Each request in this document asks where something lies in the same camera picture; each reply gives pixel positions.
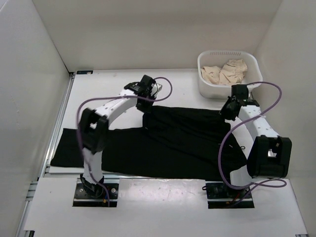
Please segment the black trousers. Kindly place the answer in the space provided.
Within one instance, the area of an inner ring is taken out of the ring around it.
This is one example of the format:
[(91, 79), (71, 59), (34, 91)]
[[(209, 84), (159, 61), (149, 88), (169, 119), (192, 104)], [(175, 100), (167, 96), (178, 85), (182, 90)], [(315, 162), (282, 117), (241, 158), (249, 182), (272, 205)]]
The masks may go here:
[[(139, 128), (115, 129), (102, 153), (102, 169), (140, 176), (219, 181), (218, 152), (231, 126), (216, 110), (154, 106)], [(226, 177), (246, 164), (234, 135), (224, 144)]]

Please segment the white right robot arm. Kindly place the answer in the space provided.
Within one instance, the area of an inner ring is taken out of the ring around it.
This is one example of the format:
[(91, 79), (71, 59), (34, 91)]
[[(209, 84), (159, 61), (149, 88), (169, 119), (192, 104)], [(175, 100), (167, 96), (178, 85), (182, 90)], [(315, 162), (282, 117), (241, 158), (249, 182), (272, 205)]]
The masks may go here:
[[(292, 142), (274, 131), (265, 117), (277, 103), (274, 102), (262, 111), (259, 103), (250, 99), (248, 87), (248, 84), (232, 85), (231, 95), (220, 111), (223, 119), (241, 121), (224, 136), (218, 152), (218, 168), (223, 180), (222, 193), (230, 198), (239, 190), (256, 185), (257, 178), (282, 180), (287, 176), (289, 169)], [(246, 165), (230, 172), (230, 178), (227, 179), (221, 166), (222, 151), (228, 137), (242, 125), (246, 126), (251, 135), (253, 145)]]

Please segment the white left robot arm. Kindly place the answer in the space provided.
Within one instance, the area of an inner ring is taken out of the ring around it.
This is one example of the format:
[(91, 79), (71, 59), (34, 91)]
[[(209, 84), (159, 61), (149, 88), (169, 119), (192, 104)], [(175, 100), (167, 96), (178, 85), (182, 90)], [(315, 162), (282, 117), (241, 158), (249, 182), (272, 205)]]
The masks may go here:
[(144, 75), (139, 82), (127, 84), (117, 96), (91, 98), (79, 106), (76, 133), (84, 167), (80, 180), (93, 198), (110, 200), (104, 185), (102, 158), (98, 156), (105, 148), (110, 125), (132, 107), (147, 113), (161, 89), (156, 79)]

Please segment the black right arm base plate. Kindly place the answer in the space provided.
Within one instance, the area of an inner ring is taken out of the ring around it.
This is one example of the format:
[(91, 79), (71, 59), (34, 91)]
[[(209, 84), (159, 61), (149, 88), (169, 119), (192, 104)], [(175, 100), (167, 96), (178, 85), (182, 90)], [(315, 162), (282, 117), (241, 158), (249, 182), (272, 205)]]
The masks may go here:
[(249, 188), (235, 190), (223, 182), (208, 182), (202, 187), (206, 191), (208, 209), (249, 209), (254, 208)]

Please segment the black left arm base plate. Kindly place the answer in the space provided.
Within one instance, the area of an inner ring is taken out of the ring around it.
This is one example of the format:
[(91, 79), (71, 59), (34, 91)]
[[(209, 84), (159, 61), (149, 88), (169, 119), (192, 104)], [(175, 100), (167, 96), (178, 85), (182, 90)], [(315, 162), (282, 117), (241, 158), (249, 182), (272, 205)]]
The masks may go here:
[(80, 180), (77, 180), (73, 198), (73, 207), (117, 207), (119, 195), (119, 183), (105, 183), (108, 190), (110, 202), (103, 188), (97, 194), (93, 194), (85, 188)]

